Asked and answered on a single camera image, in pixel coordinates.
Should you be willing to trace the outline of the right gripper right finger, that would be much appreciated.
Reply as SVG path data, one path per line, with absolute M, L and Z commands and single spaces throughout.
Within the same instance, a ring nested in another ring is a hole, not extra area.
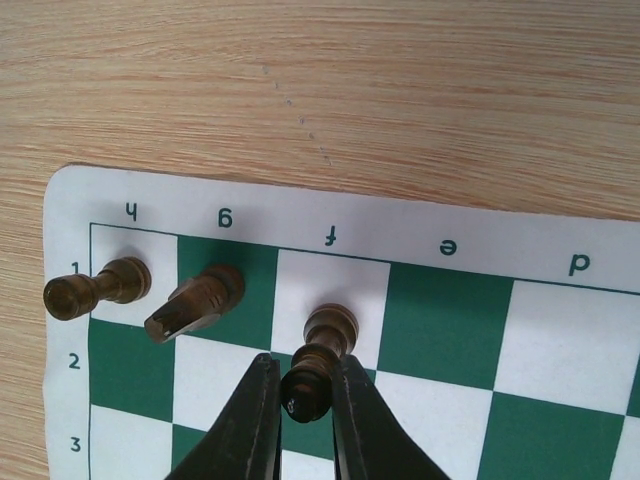
M 355 356 L 344 356 L 331 379 L 337 479 L 448 477 L 401 427 Z

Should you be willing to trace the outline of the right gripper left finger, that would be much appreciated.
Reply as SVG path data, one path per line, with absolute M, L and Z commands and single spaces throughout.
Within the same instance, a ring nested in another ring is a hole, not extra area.
M 258 354 L 204 438 L 170 479 L 281 477 L 280 364 Z

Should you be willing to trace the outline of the dark brown chess piece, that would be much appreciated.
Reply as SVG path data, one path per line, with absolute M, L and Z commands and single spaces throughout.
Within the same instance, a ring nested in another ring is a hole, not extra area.
M 136 257 L 111 260 L 93 277 L 76 273 L 56 277 L 43 291 L 46 310 L 69 321 L 90 313 L 100 301 L 128 304 L 140 300 L 151 288 L 151 273 Z
M 345 306 L 326 303 L 308 317 L 304 345 L 293 355 L 291 368 L 281 381 L 281 404 L 298 423 L 322 418 L 332 403 L 331 373 L 356 345 L 359 326 Z

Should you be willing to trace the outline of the dark brown knight piece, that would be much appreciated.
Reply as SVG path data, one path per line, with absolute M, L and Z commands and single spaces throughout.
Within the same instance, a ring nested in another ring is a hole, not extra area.
M 244 278 L 236 267 L 212 265 L 176 288 L 145 320 L 144 329 L 155 343 L 162 344 L 212 326 L 240 303 L 244 292 Z

